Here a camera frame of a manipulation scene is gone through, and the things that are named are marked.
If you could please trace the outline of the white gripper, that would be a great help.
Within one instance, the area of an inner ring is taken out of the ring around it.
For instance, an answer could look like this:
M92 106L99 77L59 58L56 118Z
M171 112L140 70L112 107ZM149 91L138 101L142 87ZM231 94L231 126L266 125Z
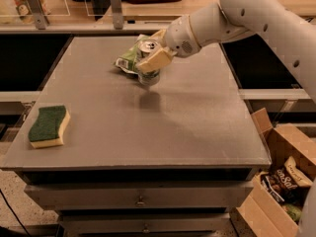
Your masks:
M159 30L149 38L156 40L160 45L166 44L168 47L160 47L136 63L136 68L143 73L159 70L169 65L175 55L189 57L200 51L189 16L178 18L169 25L166 31Z

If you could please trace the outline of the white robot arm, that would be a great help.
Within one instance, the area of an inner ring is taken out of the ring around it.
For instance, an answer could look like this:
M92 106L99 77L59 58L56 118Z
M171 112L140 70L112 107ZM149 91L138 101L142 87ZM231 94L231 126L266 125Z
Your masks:
M188 57L211 43L250 34L259 35L316 101L316 27L277 0L218 0L185 15L152 36L158 46L136 67L143 73L159 70L175 56Z

